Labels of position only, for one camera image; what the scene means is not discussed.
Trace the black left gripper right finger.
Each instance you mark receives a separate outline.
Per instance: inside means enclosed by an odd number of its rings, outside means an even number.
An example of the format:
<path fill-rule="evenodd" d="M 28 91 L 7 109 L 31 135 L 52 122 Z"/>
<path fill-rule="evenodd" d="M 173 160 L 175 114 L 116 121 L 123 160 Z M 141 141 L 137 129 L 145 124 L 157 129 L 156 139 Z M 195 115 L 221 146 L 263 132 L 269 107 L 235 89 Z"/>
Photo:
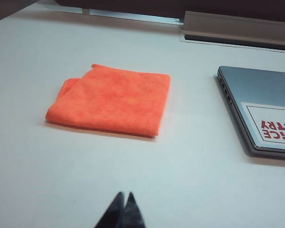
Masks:
<path fill-rule="evenodd" d="M 123 213 L 124 228 L 145 228 L 142 213 L 136 203 L 132 192 L 129 193 Z"/>

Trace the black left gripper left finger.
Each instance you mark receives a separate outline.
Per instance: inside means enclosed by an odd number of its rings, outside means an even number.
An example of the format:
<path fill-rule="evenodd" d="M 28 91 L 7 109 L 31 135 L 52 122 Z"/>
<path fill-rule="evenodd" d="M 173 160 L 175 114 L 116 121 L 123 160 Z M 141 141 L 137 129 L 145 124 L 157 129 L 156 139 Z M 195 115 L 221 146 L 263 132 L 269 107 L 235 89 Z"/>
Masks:
<path fill-rule="evenodd" d="M 118 192 L 95 225 L 95 228 L 120 228 L 122 226 L 123 212 L 124 193 Z"/>

